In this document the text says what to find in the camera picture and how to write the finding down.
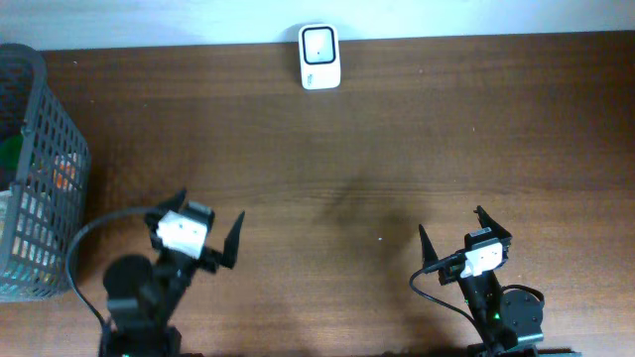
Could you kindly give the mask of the grey plastic mesh basket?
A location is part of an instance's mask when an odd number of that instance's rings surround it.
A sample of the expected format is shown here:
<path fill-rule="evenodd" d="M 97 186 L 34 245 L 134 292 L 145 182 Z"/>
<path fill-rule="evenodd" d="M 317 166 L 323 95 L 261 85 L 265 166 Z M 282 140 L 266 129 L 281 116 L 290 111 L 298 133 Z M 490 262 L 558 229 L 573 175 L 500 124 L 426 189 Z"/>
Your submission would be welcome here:
<path fill-rule="evenodd" d="M 85 208 L 88 145 L 48 85 L 36 50 L 1 47 L 1 300 L 65 293 Z"/>

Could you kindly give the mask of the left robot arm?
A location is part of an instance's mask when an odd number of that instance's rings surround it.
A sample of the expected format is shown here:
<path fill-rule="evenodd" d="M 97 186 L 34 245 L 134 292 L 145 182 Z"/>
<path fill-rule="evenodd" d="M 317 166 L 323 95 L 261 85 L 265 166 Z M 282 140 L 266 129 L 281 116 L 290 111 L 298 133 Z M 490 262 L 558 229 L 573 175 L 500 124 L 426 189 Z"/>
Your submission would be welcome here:
<path fill-rule="evenodd" d="M 214 211 L 187 201 L 186 195 L 183 189 L 141 209 L 156 261 L 129 254 L 106 270 L 103 286 L 110 317 L 101 327 L 100 356 L 179 356 L 182 335 L 170 319 L 195 274 L 215 274 L 236 265 L 245 214 L 238 215 L 217 251 L 205 245 Z"/>

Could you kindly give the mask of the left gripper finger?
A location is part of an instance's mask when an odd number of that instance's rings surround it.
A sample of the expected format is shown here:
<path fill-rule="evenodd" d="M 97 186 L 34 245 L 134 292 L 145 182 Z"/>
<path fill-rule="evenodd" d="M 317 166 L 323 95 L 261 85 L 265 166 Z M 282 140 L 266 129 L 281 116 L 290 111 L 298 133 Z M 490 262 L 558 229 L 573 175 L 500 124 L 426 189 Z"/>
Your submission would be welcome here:
<path fill-rule="evenodd" d="M 162 211 L 178 211 L 186 200 L 187 192 L 185 188 L 182 188 L 174 196 L 160 202 L 156 208 Z"/>
<path fill-rule="evenodd" d="M 221 265 L 227 269 L 233 269 L 237 263 L 240 243 L 240 232 L 244 221 L 245 212 L 242 211 L 228 232 L 224 241 L 221 256 Z"/>

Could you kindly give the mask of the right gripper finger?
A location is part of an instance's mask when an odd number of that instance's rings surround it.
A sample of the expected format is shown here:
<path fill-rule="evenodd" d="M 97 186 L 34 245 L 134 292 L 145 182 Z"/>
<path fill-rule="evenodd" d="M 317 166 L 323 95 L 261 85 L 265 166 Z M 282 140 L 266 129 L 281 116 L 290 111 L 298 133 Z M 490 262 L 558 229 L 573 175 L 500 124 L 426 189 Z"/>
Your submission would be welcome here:
<path fill-rule="evenodd" d="M 436 271 L 439 257 L 423 224 L 419 225 L 424 271 Z"/>
<path fill-rule="evenodd" d="M 482 228 L 490 228 L 491 232 L 499 239 L 511 238 L 511 233 L 497 223 L 481 205 L 477 205 L 474 212 Z"/>

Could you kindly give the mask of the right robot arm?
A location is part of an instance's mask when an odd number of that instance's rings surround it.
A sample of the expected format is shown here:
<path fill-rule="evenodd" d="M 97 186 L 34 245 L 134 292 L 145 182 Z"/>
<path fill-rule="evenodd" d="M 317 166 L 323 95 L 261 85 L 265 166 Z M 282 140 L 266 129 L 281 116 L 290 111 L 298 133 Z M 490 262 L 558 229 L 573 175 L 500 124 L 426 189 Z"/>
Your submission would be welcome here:
<path fill-rule="evenodd" d="M 422 268 L 410 277 L 417 295 L 465 317 L 481 341 L 466 347 L 468 356 L 576 356 L 571 349 L 541 350 L 545 296 L 524 285 L 502 286 L 495 271 L 509 259 L 512 234 L 496 222 L 482 206 L 474 209 L 480 228 L 467 233 L 464 247 L 440 258 L 423 225 L 418 227 L 422 246 Z M 463 310 L 415 286 L 422 274 L 436 273 L 442 286 L 457 283 L 468 310 Z"/>

